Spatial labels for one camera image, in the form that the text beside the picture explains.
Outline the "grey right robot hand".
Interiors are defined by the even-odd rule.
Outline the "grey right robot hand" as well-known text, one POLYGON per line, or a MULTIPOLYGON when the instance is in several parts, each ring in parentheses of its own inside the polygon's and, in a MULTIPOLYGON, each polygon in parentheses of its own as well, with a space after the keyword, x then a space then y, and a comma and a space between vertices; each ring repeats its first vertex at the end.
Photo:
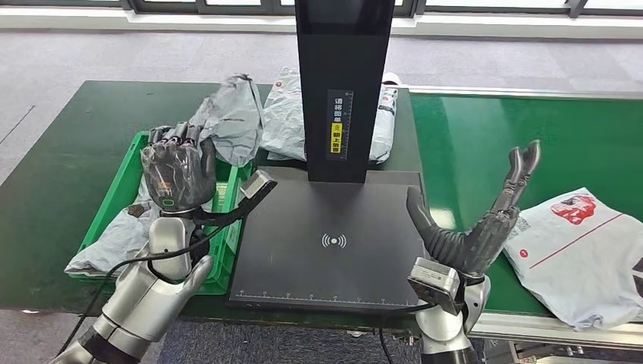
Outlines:
POLYGON ((525 149, 514 147, 508 158, 510 169, 493 205, 468 231, 454 231, 437 225, 424 205, 420 190, 409 187, 406 209, 422 238, 427 254, 471 278, 480 278, 506 243, 520 213, 517 203, 541 157, 539 140, 525 149))

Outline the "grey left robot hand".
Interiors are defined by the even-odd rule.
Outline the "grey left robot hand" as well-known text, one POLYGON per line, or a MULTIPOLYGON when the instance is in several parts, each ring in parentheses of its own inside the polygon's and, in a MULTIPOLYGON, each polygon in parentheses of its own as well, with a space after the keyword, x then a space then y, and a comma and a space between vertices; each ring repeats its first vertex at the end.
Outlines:
POLYGON ((143 176, 150 198, 165 213, 197 209, 214 196, 216 151, 212 140, 200 137, 202 129, 180 122, 149 131, 140 152, 143 176))

